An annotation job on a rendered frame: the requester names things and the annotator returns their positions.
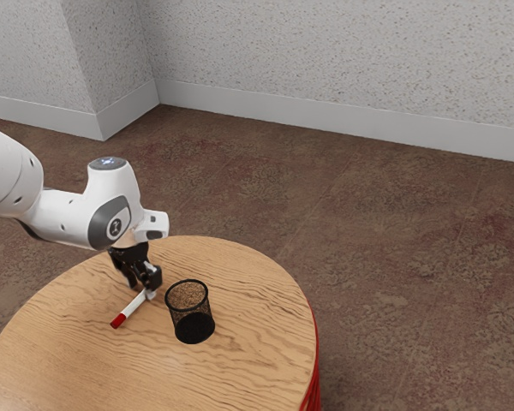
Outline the white marker with red cap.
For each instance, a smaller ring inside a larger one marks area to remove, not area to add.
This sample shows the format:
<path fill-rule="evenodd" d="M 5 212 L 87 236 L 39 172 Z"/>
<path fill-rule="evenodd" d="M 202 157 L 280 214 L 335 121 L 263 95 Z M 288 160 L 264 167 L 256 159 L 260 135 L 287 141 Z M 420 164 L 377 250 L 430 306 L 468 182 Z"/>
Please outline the white marker with red cap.
<path fill-rule="evenodd" d="M 113 329 L 120 327 L 145 301 L 147 290 L 143 289 L 111 322 Z"/>

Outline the black mesh pen holder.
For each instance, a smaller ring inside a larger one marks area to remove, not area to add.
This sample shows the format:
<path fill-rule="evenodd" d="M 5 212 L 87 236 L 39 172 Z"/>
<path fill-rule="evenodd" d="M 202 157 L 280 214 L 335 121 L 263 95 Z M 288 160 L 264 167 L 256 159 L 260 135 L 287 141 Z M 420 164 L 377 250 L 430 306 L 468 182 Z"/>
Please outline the black mesh pen holder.
<path fill-rule="evenodd" d="M 185 344 L 198 344 L 215 331 L 208 287 L 197 279 L 172 284 L 164 295 L 176 338 Z"/>

